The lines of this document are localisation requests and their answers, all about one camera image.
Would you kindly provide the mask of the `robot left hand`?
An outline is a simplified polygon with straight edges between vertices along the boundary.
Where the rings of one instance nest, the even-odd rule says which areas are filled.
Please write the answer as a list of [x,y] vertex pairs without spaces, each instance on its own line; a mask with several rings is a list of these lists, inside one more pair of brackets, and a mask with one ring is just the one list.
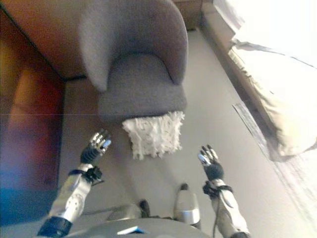
[[83,149],[80,156],[80,162],[83,164],[96,165],[99,158],[105,154],[110,144],[110,133],[105,129],[101,129],[91,137],[88,145]]

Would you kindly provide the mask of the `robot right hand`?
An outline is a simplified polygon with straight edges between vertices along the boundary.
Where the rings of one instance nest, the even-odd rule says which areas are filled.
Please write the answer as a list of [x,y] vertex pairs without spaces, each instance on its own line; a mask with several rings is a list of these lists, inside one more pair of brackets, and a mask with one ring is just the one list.
[[202,146],[198,159],[201,162],[208,180],[223,179],[224,170],[215,150],[210,146]]

